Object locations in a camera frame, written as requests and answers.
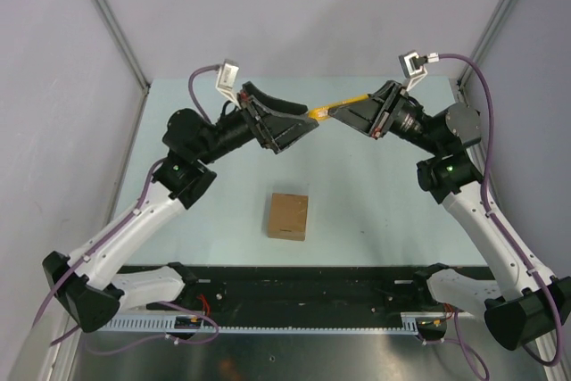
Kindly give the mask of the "yellow utility knife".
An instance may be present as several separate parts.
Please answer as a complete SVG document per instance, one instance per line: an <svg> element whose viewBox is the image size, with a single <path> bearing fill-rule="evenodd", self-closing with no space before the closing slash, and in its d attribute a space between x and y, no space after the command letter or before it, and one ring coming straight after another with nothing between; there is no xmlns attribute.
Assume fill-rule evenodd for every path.
<svg viewBox="0 0 571 381"><path fill-rule="evenodd" d="M342 101L338 101L332 104L327 104L324 106L316 107L308 111L307 116L311 119L322 121L327 120L329 118L329 111L338 106L344 106L347 104L355 104L357 102L363 101L368 99L368 94L354 96L348 99L344 99Z"/></svg>

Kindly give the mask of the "brown cardboard express box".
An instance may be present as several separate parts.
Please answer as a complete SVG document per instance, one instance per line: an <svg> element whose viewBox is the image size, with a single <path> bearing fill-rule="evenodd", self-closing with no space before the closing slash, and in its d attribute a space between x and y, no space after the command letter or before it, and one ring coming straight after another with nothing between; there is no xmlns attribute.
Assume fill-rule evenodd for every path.
<svg viewBox="0 0 571 381"><path fill-rule="evenodd" d="M302 242L306 238L309 197L273 193L269 207L267 236Z"/></svg>

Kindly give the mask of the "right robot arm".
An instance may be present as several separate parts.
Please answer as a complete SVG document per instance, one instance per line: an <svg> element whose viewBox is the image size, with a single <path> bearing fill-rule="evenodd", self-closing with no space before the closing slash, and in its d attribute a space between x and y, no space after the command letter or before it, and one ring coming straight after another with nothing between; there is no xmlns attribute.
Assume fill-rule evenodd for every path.
<svg viewBox="0 0 571 381"><path fill-rule="evenodd" d="M494 339L516 350L555 330L570 314L570 279L536 258L484 188L468 148L481 140L479 112L455 103L435 116L387 81L374 94L329 109L330 117L374 139L393 133L433 156L417 165L418 184L465 230L492 272L475 280L443 264L421 271L411 299L422 311L446 302L481 319Z"/></svg>

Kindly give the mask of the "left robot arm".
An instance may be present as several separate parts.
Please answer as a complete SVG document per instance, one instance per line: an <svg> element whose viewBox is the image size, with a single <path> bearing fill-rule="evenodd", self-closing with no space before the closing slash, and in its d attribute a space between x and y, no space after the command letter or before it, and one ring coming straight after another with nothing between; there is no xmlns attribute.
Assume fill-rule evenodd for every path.
<svg viewBox="0 0 571 381"><path fill-rule="evenodd" d="M152 165L136 201L76 250L51 252L43 260L48 296L83 332L95 332L120 311L147 304L191 307L196 278L182 264L126 275L119 273L121 267L205 194L216 178L210 164L252 140L281 153L319 125L307 106L266 95L251 82L232 103L235 109L214 124L193 109L173 113L162 138L168 153Z"/></svg>

